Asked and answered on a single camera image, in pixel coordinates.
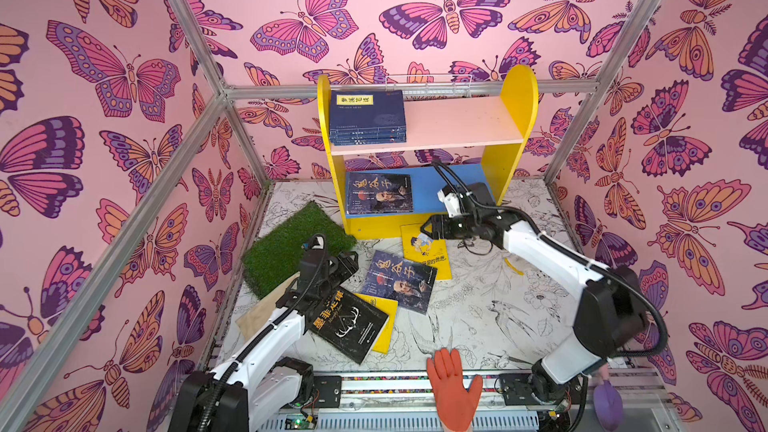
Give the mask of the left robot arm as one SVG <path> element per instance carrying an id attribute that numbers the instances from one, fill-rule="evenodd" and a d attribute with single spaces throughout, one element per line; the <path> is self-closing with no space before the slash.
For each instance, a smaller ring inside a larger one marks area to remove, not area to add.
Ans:
<path id="1" fill-rule="evenodd" d="M 328 251 L 322 234 L 303 245 L 298 275 L 280 287 L 275 309 L 259 331 L 226 362 L 197 371 L 182 383 L 170 431 L 257 431 L 285 406 L 312 403 L 313 366 L 286 355 L 312 322 L 312 314 L 359 270 L 355 251 Z"/>

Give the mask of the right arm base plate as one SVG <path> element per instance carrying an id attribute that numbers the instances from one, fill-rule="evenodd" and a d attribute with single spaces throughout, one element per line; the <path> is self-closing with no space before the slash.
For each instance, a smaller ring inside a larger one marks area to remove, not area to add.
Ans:
<path id="1" fill-rule="evenodd" d="M 500 374 L 496 389 L 507 406 L 556 409 L 567 407 L 578 398 L 581 383 L 573 379 L 557 384 L 544 373 L 515 371 Z"/>

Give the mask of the dark purple cover book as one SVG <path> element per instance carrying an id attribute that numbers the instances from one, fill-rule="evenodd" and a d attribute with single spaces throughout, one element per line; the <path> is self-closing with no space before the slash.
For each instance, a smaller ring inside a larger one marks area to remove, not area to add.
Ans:
<path id="1" fill-rule="evenodd" d="M 351 216 L 412 213 L 412 180 L 409 174 L 347 174 L 346 212 Z"/>

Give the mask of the navy book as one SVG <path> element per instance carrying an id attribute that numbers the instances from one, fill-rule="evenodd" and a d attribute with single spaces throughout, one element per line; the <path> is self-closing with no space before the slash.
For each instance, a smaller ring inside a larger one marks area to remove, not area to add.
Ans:
<path id="1" fill-rule="evenodd" d="M 351 136 L 336 136 L 336 137 L 330 137 L 330 141 L 332 142 L 338 142 L 338 141 L 348 141 L 348 140 L 366 140 L 366 139 L 382 139 L 382 138 L 399 138 L 407 140 L 406 135 L 399 135 L 399 136 L 367 136 L 367 137 L 351 137 Z"/>
<path id="2" fill-rule="evenodd" d="M 370 129 L 406 126 L 404 98 L 401 91 L 331 93 L 331 130 Z"/>
<path id="3" fill-rule="evenodd" d="M 382 139 L 360 139 L 360 140 L 348 140 L 332 142 L 335 147 L 355 147 L 355 146 L 382 146 L 389 144 L 404 144 L 406 140 L 399 138 L 382 138 Z"/>
<path id="4" fill-rule="evenodd" d="M 405 136 L 407 129 L 405 127 L 371 127 L 371 128 L 332 128 L 330 130 L 330 136 L 351 136 L 351 137 L 367 137 L 367 136 Z"/>

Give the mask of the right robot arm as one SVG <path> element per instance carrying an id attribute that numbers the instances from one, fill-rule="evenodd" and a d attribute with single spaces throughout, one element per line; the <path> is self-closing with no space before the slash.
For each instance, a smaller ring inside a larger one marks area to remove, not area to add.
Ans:
<path id="1" fill-rule="evenodd" d="M 531 368 L 530 381 L 563 386 L 615 357 L 658 355 L 667 327 L 629 267 L 611 267 L 566 247 L 521 209 L 493 205 L 482 183 L 447 184 L 437 193 L 442 214 L 421 230 L 433 239 L 479 238 L 530 263 L 577 299 L 569 335 Z"/>

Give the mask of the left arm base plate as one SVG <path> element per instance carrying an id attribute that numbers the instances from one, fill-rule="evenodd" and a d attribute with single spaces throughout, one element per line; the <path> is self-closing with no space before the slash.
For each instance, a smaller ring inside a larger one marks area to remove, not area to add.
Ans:
<path id="1" fill-rule="evenodd" d="M 297 403 L 300 408 L 338 409 L 341 403 L 342 377 L 312 375 L 302 381 Z"/>

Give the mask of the yellow cartoon cover book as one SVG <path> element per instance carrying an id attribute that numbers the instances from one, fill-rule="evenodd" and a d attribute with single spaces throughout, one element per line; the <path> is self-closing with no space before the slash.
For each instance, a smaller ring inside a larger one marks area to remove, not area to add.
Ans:
<path id="1" fill-rule="evenodd" d="M 435 268 L 437 281 L 453 278 L 445 240 L 431 239 L 418 224 L 402 226 L 401 238 L 406 259 Z"/>

